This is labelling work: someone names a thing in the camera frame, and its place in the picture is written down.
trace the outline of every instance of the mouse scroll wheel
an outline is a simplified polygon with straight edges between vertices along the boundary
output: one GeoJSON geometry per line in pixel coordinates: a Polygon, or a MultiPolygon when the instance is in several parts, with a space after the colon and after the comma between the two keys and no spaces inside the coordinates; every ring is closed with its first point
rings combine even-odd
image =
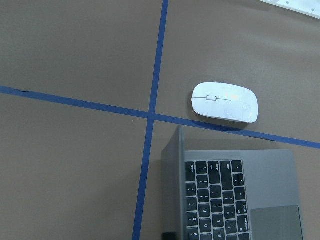
{"type": "Polygon", "coordinates": [[[217,96],[206,96],[206,99],[209,100],[209,101],[217,101],[217,96]]]}

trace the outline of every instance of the vertical blue line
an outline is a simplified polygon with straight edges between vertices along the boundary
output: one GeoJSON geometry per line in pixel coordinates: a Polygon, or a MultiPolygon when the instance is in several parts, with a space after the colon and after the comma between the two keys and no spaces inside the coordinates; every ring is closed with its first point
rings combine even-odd
{"type": "Polygon", "coordinates": [[[159,33],[158,33],[158,41],[157,41],[156,53],[155,53],[152,87],[151,87],[151,93],[150,93],[149,113],[151,115],[148,117],[147,124],[146,124],[144,149],[143,149],[143,157],[142,157],[142,164],[141,164],[139,189],[138,189],[138,195],[136,200],[132,240],[139,240],[140,234],[141,234],[142,219],[143,219],[145,197],[146,197],[146,188],[147,188],[147,178],[148,178],[148,170],[149,170],[149,161],[150,161],[150,152],[151,152],[152,137],[153,137],[154,123],[155,123],[153,114],[156,112],[168,5],[169,5],[169,0],[163,0],[160,25],[159,25],[159,33]]]}

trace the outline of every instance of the open laptop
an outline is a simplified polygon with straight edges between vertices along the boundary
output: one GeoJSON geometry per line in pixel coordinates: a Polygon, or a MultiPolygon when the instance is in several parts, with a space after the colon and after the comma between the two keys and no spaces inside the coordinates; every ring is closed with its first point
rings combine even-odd
{"type": "Polygon", "coordinates": [[[164,236],[176,240],[303,240],[289,150],[196,150],[179,126],[162,151],[164,236]]]}

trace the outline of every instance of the blue line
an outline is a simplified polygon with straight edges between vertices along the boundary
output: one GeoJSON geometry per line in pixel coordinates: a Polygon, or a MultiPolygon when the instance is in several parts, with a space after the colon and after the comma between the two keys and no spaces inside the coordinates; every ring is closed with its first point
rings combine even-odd
{"type": "Polygon", "coordinates": [[[155,61],[154,61],[152,87],[151,87],[151,93],[150,93],[150,103],[149,103],[150,118],[148,118],[147,126],[146,126],[145,143],[144,143],[143,158],[142,158],[142,165],[141,165],[139,190],[138,190],[138,196],[136,201],[132,240],[139,240],[140,234],[141,234],[142,219],[143,219],[145,197],[146,197],[146,188],[147,188],[147,179],[148,179],[148,169],[149,169],[149,161],[150,161],[150,151],[151,151],[154,122],[155,122],[153,119],[153,116],[156,112],[168,5],[169,5],[169,0],[163,0],[159,33],[158,33],[158,41],[157,41],[155,61]]]}
{"type": "Polygon", "coordinates": [[[158,42],[157,42],[157,46],[156,46],[156,54],[155,54],[155,62],[154,62],[153,81],[152,81],[151,94],[150,94],[149,113],[156,112],[159,78],[160,78],[161,61],[162,61],[162,52],[163,52],[164,40],[165,40],[168,5],[169,5],[169,0],[163,0],[160,26],[159,26],[159,34],[158,34],[158,42]]]}
{"type": "Polygon", "coordinates": [[[240,136],[245,136],[245,137],[270,140],[270,141],[275,141],[275,142],[279,142],[279,143],[285,143],[285,144],[298,145],[298,146],[309,147],[309,148],[314,148],[314,149],[320,149],[320,143],[318,143],[318,142],[305,141],[305,140],[300,140],[300,139],[295,139],[295,138],[290,138],[290,137],[271,135],[271,134],[266,134],[266,133],[261,133],[261,132],[255,132],[255,131],[249,131],[249,130],[234,128],[234,127],[228,127],[228,126],[221,126],[221,125],[216,125],[216,124],[211,124],[211,123],[206,123],[206,122],[201,122],[201,121],[183,119],[183,118],[174,117],[174,116],[155,114],[154,120],[161,121],[161,122],[167,122],[167,123],[171,123],[171,124],[178,124],[178,125],[184,125],[184,126],[189,126],[189,127],[195,127],[195,128],[200,128],[200,129],[214,130],[214,131],[235,134],[235,135],[240,135],[240,136]]]}
{"type": "Polygon", "coordinates": [[[85,109],[93,109],[93,110],[99,110],[99,111],[104,111],[109,113],[128,115],[128,116],[144,118],[144,119],[149,118],[149,115],[150,115],[148,112],[145,112],[145,111],[139,111],[139,110],[124,108],[124,107],[111,106],[111,105],[89,102],[89,101],[82,101],[82,100],[77,100],[73,98],[55,96],[55,95],[39,93],[34,91],[20,91],[18,89],[6,87],[6,86],[0,86],[0,93],[29,98],[29,99],[47,101],[51,103],[70,105],[70,106],[75,106],[75,107],[80,107],[85,109]]]}

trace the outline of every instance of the white object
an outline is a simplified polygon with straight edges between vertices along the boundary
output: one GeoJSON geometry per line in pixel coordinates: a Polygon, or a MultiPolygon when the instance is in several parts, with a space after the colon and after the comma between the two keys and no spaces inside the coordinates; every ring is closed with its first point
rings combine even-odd
{"type": "Polygon", "coordinates": [[[320,19],[320,0],[259,0],[320,19]]]}
{"type": "Polygon", "coordinates": [[[192,107],[202,116],[234,122],[254,123],[258,100],[249,89],[220,82],[203,82],[192,93],[192,107]]]}

